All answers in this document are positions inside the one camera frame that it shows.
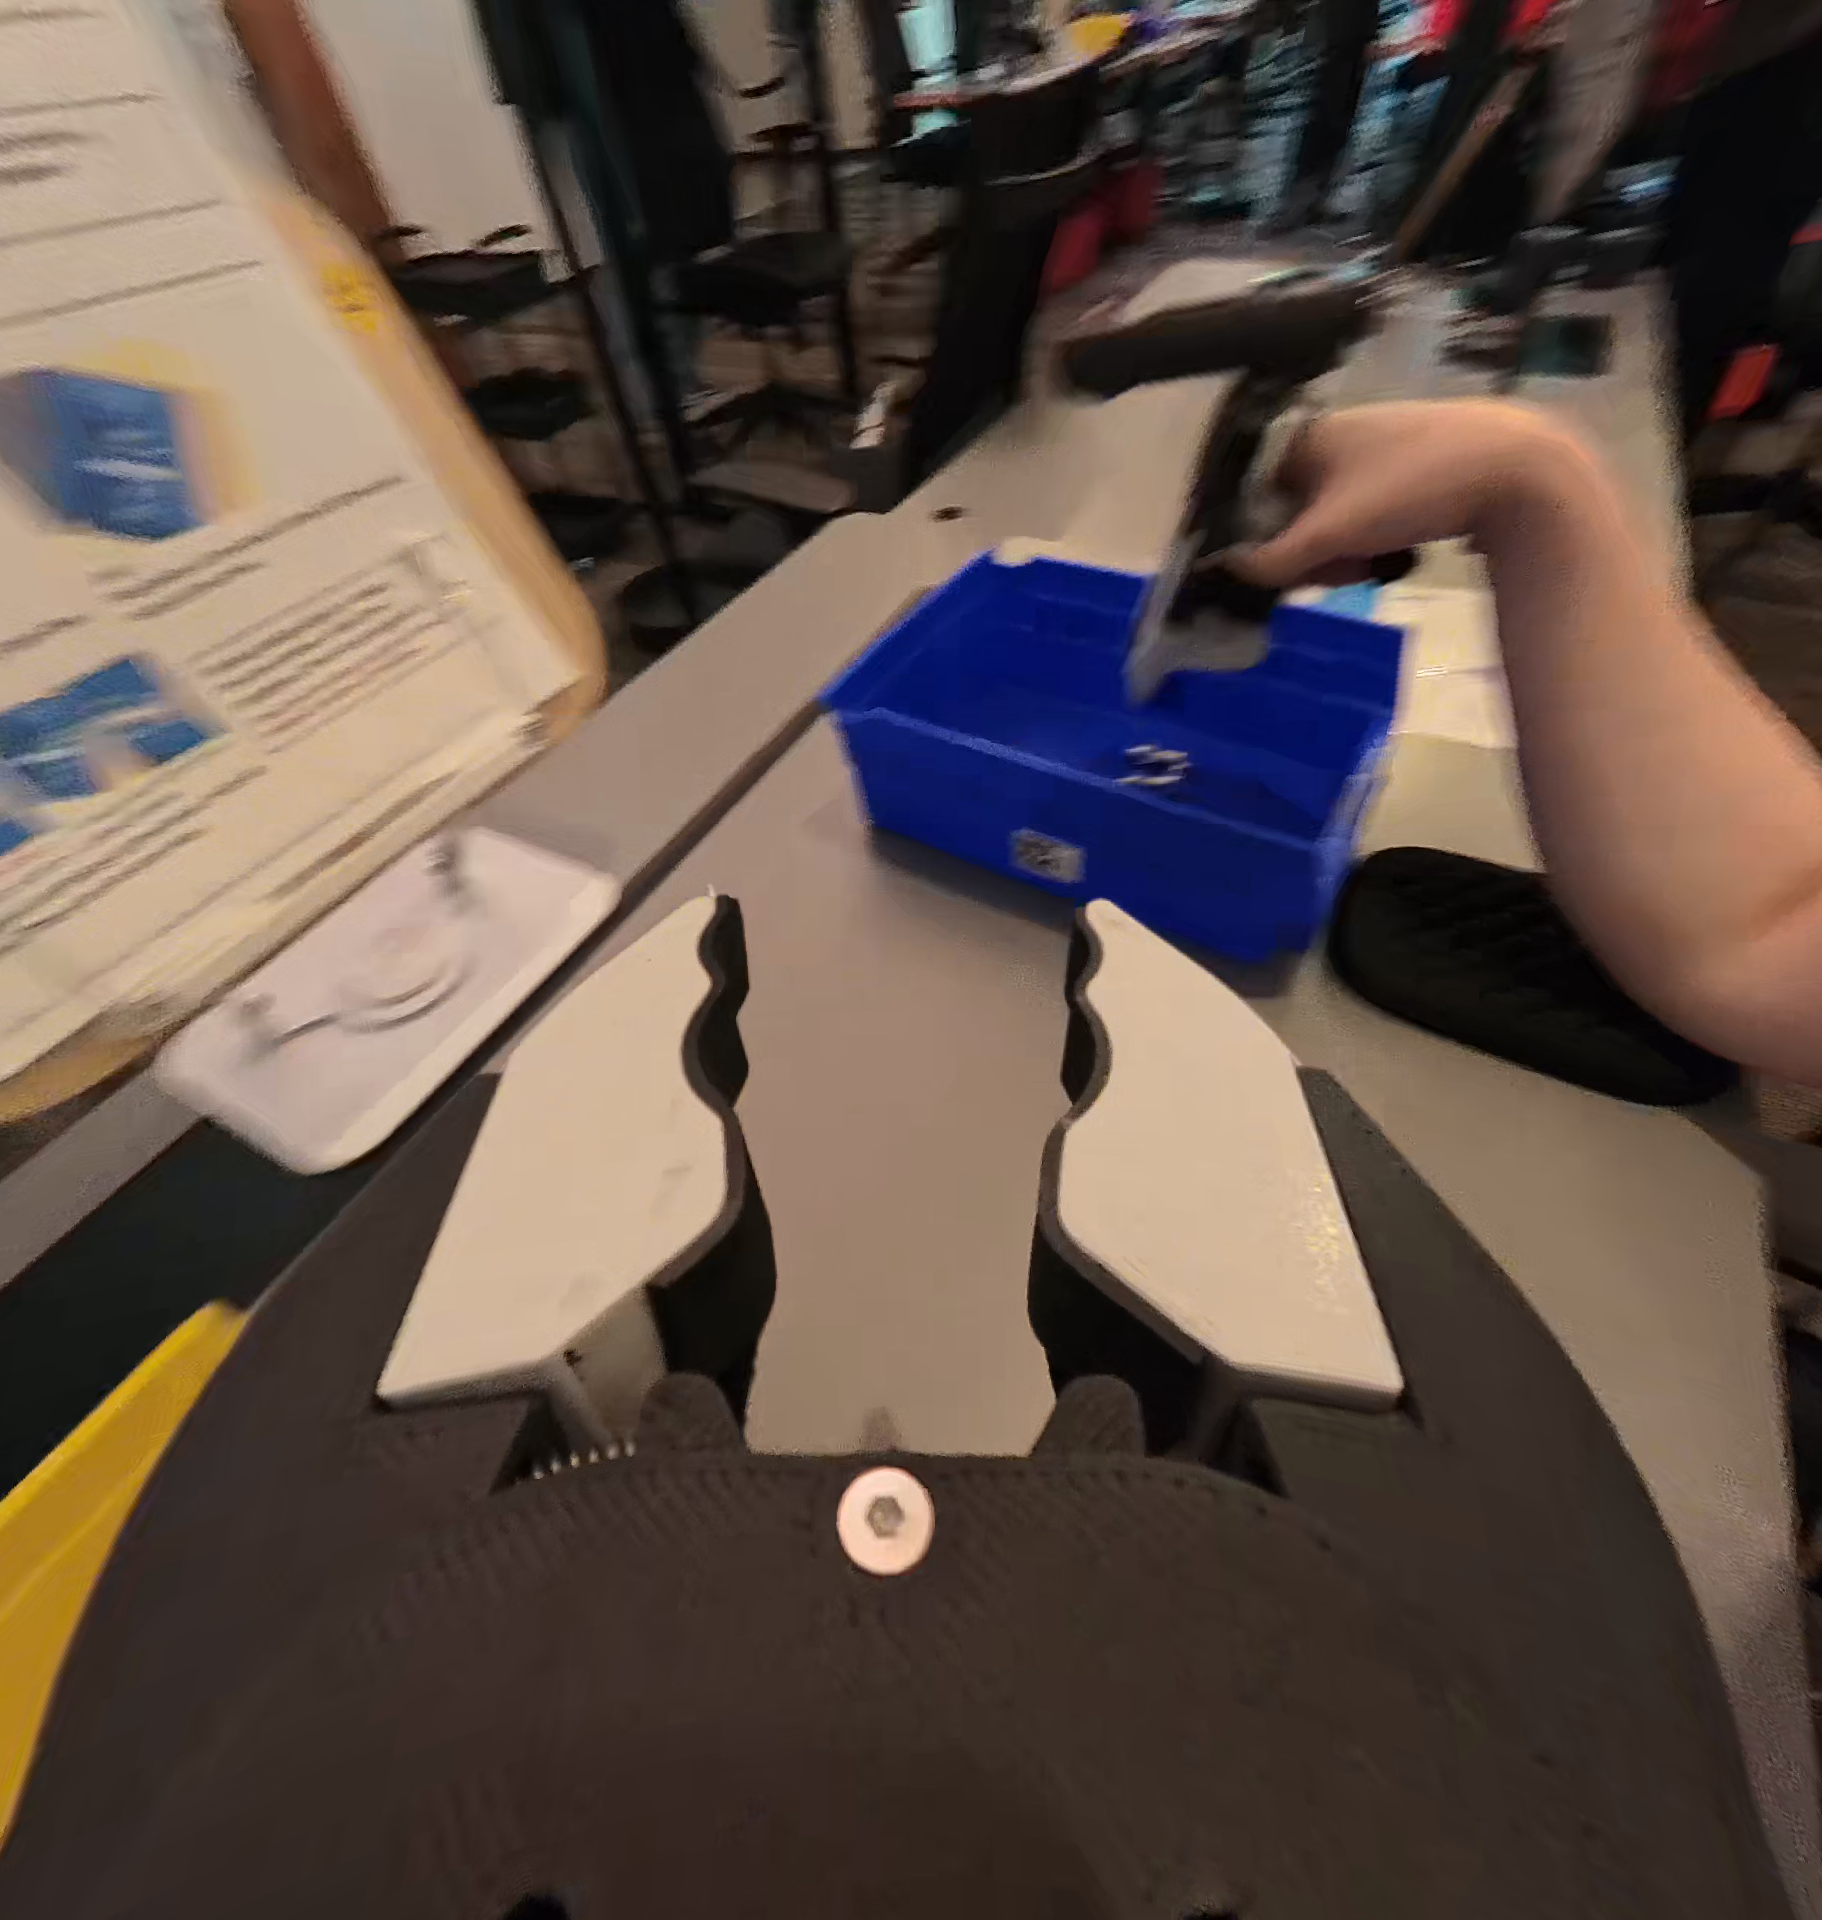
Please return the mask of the yellow plastic bin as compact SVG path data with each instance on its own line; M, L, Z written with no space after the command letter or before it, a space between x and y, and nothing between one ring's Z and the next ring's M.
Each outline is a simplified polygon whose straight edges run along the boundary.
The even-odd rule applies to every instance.
M199 1308L0 1502L0 1843L107 1554L244 1324Z

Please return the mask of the white tablet stand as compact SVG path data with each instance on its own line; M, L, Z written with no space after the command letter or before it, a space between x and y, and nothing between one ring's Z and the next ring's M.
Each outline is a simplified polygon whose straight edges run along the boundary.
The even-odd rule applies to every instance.
M408 851L190 1020L158 1087L296 1176L383 1145L613 914L616 876L492 828Z

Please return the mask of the wooden pillar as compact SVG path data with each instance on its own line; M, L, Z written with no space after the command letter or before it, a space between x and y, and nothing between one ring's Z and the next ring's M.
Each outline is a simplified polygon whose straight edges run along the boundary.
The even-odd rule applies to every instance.
M393 209L304 2L224 2L253 95L300 190L380 263L396 255Z

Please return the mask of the black desk mat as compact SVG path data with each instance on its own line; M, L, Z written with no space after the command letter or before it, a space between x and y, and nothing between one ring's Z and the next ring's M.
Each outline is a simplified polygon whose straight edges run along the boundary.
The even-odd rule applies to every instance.
M163 1337L251 1308L423 1131L298 1176L193 1126L0 1291L0 1502Z

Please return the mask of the blue plastic bin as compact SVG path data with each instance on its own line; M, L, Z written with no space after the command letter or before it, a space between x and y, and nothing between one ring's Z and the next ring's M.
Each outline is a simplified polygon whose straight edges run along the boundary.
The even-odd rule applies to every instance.
M1283 599L1265 657L1124 700L1146 574L976 557L821 694L869 822L1251 966L1322 933L1395 730L1403 632ZM1184 750L1172 792L1124 750Z

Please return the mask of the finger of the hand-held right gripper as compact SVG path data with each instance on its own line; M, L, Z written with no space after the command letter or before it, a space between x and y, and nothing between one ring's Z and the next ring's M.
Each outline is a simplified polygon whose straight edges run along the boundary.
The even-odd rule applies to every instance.
M1232 674L1257 666L1268 650L1268 617L1222 611L1169 612L1163 619L1163 677L1184 672Z
M1150 704L1184 652L1187 634L1173 607L1200 552L1201 535L1183 533L1172 540L1158 572L1148 579L1124 657L1124 700L1131 706Z

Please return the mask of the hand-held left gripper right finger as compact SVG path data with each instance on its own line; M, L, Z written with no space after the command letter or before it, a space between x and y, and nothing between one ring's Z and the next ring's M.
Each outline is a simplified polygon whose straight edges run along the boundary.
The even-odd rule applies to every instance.
M1385 1412L1403 1367L1289 1048L1110 899L1074 922L1044 1248L1206 1374Z

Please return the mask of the laminated printed sheet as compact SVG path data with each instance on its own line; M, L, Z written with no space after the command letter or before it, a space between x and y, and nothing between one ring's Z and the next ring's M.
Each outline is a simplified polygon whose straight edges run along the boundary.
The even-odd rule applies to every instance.
M1397 735L1515 750L1515 712L1486 587L1427 585L1412 574L1390 587L1307 591L1298 603L1403 632Z

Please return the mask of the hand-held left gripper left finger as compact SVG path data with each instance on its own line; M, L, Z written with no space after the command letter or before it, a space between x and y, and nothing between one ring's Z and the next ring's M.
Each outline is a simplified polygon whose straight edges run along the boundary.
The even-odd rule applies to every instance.
M673 908L515 1042L377 1379L396 1409L640 1412L667 1374L749 1409L774 1305L738 1116L739 902Z

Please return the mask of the black office chair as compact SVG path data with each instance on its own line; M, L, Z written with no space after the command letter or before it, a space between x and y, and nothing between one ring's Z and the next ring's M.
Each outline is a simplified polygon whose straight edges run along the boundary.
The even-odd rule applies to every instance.
M699 378L683 387L676 459L703 506L766 513L800 539L852 513L852 485L840 470L862 410L850 275L850 244L828 230L738 235L666 270L659 312L676 322L692 374L706 328L764 351L752 387L720 391ZM828 328L826 387L783 369L783 348L808 344L814 314Z
M981 89L964 110L964 177L930 357L898 432L898 490L916 492L1008 413L1053 233L1100 158L1101 60Z

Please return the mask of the person's right forearm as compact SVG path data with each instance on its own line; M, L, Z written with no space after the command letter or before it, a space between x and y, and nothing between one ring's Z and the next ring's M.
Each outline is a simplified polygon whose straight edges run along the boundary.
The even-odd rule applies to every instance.
M1822 1089L1822 760L1566 427L1478 402L1474 518L1548 890L1650 1014Z

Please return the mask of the person's right hand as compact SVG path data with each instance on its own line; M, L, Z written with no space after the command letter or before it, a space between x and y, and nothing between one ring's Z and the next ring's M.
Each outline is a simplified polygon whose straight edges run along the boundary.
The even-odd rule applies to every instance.
M1515 415L1491 400L1385 402L1310 417L1259 472L1222 562L1257 588L1356 581L1379 557L1479 530Z

